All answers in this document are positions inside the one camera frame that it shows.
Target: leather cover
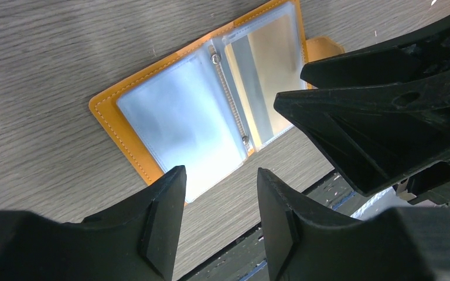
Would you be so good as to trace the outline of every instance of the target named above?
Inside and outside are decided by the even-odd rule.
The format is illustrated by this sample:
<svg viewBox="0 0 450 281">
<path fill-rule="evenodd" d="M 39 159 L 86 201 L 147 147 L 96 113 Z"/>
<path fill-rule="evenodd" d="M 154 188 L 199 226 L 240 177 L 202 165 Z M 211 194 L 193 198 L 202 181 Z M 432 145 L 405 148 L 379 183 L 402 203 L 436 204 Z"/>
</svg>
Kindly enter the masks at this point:
<svg viewBox="0 0 450 281">
<path fill-rule="evenodd" d="M 317 37 L 309 39 L 308 41 L 305 40 L 299 0 L 273 0 L 233 22 L 208 33 L 190 45 L 170 54 L 168 57 L 150 65 L 134 75 L 123 79 L 90 100 L 90 111 L 147 184 L 152 184 L 158 178 L 163 176 L 163 171 L 123 116 L 117 106 L 117 99 L 135 86 L 156 75 L 173 63 L 176 63 L 183 56 L 195 51 L 211 38 L 223 35 L 287 2 L 292 2 L 296 6 L 299 41 L 306 42 L 306 44 L 301 46 L 305 63 L 343 53 L 343 48 L 327 37 Z"/>
</svg>

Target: wood grain table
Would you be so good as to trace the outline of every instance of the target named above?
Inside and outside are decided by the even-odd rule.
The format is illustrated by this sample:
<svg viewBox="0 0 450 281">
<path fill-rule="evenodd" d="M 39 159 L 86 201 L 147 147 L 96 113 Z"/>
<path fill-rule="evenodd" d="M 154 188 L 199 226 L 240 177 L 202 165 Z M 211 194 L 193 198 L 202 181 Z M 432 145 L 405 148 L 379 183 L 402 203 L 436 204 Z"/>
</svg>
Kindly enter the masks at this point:
<svg viewBox="0 0 450 281">
<path fill-rule="evenodd" d="M 264 0 L 0 0 L 0 209 L 60 222 L 145 187 L 91 116 L 110 85 Z M 308 37 L 355 50 L 450 14 L 450 0 L 303 0 Z M 258 167 L 305 189 L 331 165 L 292 129 L 185 208 L 174 279 L 259 222 Z"/>
</svg>

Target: hole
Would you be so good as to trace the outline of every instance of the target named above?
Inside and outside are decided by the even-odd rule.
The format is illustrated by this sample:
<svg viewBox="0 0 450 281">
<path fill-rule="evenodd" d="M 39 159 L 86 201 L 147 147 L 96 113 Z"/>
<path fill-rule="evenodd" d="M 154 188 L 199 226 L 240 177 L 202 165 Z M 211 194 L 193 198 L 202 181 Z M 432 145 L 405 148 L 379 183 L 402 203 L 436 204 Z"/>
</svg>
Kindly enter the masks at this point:
<svg viewBox="0 0 450 281">
<path fill-rule="evenodd" d="M 416 101 L 420 97 L 420 94 L 417 92 L 407 92 L 406 94 L 402 94 L 399 97 L 393 100 L 393 104 L 397 107 L 406 107 L 410 103 Z"/>
<path fill-rule="evenodd" d="M 429 38 L 427 38 L 425 40 L 425 42 L 427 42 L 427 43 L 434 42 L 434 41 L 437 41 L 439 38 L 440 37 L 438 34 L 434 34 L 434 35 L 430 36 Z"/>
<path fill-rule="evenodd" d="M 430 73 L 434 73 L 438 68 L 437 64 L 432 64 L 429 67 L 427 67 L 427 69 L 424 71 L 424 74 L 430 74 Z"/>
<path fill-rule="evenodd" d="M 439 70 L 439 73 L 444 72 L 446 70 L 450 69 L 450 60 L 443 60 L 442 61 L 442 67 Z"/>
<path fill-rule="evenodd" d="M 410 56 L 420 55 L 422 53 L 422 49 L 418 47 L 416 44 L 402 48 L 401 51 L 403 51 L 406 54 L 409 54 Z"/>
</svg>

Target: metal rivet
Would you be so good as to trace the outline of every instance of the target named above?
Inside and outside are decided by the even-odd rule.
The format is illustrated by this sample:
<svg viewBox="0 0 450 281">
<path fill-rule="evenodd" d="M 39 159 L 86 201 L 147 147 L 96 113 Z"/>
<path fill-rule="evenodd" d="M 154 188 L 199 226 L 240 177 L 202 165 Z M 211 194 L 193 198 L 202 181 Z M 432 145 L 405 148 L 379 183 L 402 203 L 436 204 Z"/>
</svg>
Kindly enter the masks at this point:
<svg viewBox="0 0 450 281">
<path fill-rule="evenodd" d="M 211 55 L 211 61 L 213 62 L 213 64 L 219 64 L 221 60 L 221 57 L 218 54 L 212 54 Z"/>
</svg>

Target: wooden surface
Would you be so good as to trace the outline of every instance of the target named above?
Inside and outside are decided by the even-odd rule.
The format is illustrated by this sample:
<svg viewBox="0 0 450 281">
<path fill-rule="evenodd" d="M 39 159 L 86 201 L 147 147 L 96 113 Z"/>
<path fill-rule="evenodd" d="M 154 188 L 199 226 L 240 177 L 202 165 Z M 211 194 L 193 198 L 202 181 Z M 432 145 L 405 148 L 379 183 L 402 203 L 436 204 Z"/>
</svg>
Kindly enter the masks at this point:
<svg viewBox="0 0 450 281">
<path fill-rule="evenodd" d="M 144 188 L 87 109 L 108 86 L 263 0 L 0 0 L 0 209 L 78 222 Z M 450 0 L 304 0 L 308 37 L 355 50 L 450 14 Z M 258 166 L 292 187 L 330 164 L 293 129 L 185 208 L 174 279 L 259 220 Z"/>
<path fill-rule="evenodd" d="M 356 194 L 334 170 L 302 193 L 344 215 L 352 215 L 368 200 Z M 259 223 L 184 275 L 180 281 L 235 281 L 243 278 L 265 281 L 268 280 L 268 265 L 264 263 L 266 258 L 263 229 Z"/>
</svg>

